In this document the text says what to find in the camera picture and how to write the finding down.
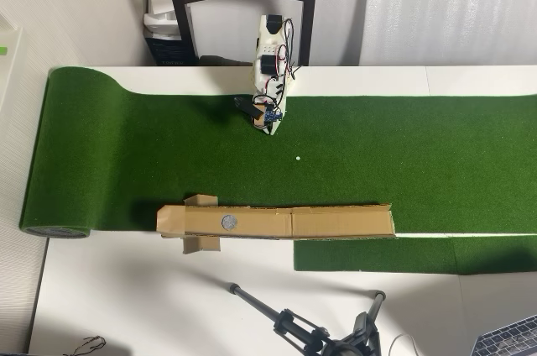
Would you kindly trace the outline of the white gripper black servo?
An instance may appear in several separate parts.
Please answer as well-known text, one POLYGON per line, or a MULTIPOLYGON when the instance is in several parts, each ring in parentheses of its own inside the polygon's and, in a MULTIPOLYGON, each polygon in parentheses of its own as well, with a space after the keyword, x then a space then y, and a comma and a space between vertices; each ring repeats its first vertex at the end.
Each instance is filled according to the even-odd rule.
POLYGON ((234 103, 251 118, 255 128, 261 128, 267 135, 275 135, 286 113, 287 98, 284 86, 277 85, 273 95, 258 93, 250 100, 235 97, 234 103))

